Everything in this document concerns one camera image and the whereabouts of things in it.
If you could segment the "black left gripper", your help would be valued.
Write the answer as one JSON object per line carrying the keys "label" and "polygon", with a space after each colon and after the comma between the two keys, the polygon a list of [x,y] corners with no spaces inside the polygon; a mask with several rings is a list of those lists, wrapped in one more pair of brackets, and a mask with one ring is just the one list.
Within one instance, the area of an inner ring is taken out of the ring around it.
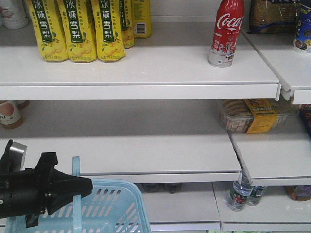
{"label": "black left gripper", "polygon": [[90,194],[91,179],[65,174],[54,169],[55,152],[45,152],[35,168],[0,176],[0,217],[25,216],[27,228],[38,225],[41,213],[51,215],[73,202],[79,194]]}

